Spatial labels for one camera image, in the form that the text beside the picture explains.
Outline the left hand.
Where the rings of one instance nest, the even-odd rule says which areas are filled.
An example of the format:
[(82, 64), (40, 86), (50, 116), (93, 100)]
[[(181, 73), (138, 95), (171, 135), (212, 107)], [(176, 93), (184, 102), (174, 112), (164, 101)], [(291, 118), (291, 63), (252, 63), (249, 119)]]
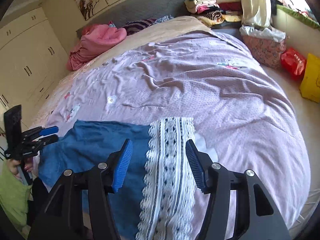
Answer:
[(7, 160), (7, 167), (16, 179), (20, 179), (21, 175), (19, 169), (25, 170), (26, 172), (31, 172), (33, 170), (33, 157), (24, 159), (23, 167), (21, 161), (9, 159)]

